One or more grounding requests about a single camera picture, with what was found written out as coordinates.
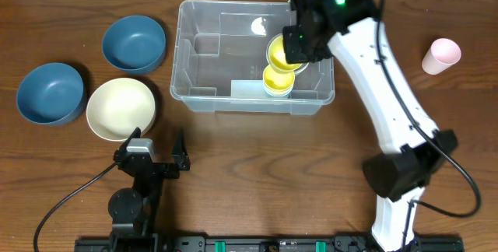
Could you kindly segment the dark blue bowl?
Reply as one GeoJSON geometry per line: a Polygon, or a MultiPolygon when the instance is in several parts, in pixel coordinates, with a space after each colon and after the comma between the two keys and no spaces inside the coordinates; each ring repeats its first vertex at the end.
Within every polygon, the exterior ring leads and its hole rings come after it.
{"type": "Polygon", "coordinates": [[[146,75],[162,64],[167,38],[162,26],[148,16],[126,16],[113,23],[102,40],[104,58],[132,75],[146,75]]]}
{"type": "Polygon", "coordinates": [[[63,125],[74,121],[85,109],[86,86],[71,65],[49,63],[30,72],[20,83],[16,106],[35,124],[63,125]]]}

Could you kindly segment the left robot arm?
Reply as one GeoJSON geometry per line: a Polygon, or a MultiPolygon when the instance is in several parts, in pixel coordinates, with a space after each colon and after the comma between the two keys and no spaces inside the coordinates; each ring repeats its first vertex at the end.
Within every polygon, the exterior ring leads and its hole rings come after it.
{"type": "Polygon", "coordinates": [[[154,233],[156,213],[163,193],[163,182],[189,171],[191,162],[180,131],[172,153],[172,163],[159,163],[153,141],[136,128],[114,153],[117,168],[133,177],[133,185],[116,191],[108,202],[112,218],[110,252],[161,251],[165,238],[154,233]]]}

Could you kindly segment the cream cup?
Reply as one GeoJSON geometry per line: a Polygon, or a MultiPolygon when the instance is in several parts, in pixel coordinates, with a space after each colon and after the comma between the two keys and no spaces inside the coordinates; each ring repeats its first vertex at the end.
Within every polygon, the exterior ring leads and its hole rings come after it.
{"type": "Polygon", "coordinates": [[[272,88],[269,88],[269,87],[265,87],[265,92],[266,91],[269,91],[269,92],[275,92],[275,93],[281,93],[281,92],[286,92],[286,91],[291,91],[292,92],[292,87],[286,89],[286,90],[275,90],[275,89],[272,89],[272,88]]]}

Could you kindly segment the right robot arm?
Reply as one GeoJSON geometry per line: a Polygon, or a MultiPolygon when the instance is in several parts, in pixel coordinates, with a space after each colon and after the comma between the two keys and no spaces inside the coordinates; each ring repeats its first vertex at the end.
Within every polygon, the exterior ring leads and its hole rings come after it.
{"type": "Polygon", "coordinates": [[[286,60],[337,59],[373,122],[381,152],[363,163],[376,193],[368,250],[457,250],[451,238],[415,236],[416,208],[431,176],[458,144],[421,109],[388,45],[374,0],[290,0],[296,24],[283,29],[286,60]]]}

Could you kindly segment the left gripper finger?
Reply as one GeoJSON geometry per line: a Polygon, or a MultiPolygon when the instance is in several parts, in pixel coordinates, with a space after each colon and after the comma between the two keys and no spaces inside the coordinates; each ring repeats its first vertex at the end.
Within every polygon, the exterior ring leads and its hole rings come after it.
{"type": "Polygon", "coordinates": [[[191,168],[191,161],[184,144],[184,131],[181,129],[178,132],[176,142],[171,153],[174,163],[179,170],[189,171],[191,168]]]}
{"type": "Polygon", "coordinates": [[[130,134],[130,136],[119,146],[119,148],[114,152],[115,159],[123,159],[126,157],[128,144],[134,138],[141,138],[141,129],[139,127],[137,127],[130,134]]]}

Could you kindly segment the pink cup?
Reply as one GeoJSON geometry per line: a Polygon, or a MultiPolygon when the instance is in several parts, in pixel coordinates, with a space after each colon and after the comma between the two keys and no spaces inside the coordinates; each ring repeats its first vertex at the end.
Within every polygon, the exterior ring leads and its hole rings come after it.
{"type": "Polygon", "coordinates": [[[452,40],[435,40],[422,60],[422,69],[430,75],[438,75],[461,59],[461,48],[452,40]]]}

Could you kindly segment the large cream bowl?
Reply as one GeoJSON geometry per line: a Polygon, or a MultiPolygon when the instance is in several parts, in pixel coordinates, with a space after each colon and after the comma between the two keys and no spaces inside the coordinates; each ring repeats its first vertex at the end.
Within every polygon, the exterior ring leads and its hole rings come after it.
{"type": "Polygon", "coordinates": [[[86,107],[89,128],[98,137],[123,142],[139,128],[144,135],[156,118],[156,99],[143,82],[112,79],[99,86],[86,107]]]}

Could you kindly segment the light blue cup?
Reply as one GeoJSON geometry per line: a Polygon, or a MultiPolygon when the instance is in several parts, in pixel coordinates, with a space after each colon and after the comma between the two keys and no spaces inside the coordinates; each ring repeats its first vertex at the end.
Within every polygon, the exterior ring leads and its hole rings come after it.
{"type": "Polygon", "coordinates": [[[281,92],[281,93],[275,93],[275,92],[265,92],[268,98],[276,98],[276,99],[288,99],[291,91],[286,91],[286,92],[281,92]]]}

